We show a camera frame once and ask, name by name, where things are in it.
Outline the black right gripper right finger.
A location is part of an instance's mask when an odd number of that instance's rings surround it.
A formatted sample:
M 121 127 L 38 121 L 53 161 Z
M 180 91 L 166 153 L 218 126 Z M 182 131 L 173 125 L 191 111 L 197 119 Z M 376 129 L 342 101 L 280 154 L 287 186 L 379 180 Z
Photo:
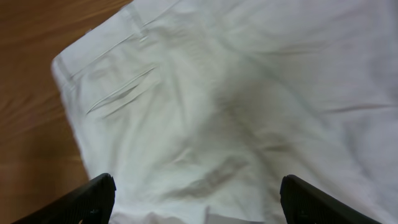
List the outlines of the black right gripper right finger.
M 282 179 L 280 203 L 288 224 L 381 224 L 295 175 Z

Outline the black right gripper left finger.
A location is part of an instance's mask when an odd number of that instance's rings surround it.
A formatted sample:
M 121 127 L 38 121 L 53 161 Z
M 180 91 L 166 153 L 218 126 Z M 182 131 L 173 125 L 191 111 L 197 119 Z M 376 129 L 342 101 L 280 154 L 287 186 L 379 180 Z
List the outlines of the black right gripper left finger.
M 113 177 L 103 173 L 14 224 L 108 224 L 115 193 Z

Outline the beige khaki shorts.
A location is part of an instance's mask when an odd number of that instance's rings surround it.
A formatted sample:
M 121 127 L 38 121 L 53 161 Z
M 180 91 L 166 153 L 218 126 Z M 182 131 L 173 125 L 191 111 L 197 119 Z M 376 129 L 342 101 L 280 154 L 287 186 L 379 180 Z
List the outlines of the beige khaki shorts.
M 284 223 L 289 174 L 397 222 L 396 1 L 134 1 L 52 73 L 111 223 Z

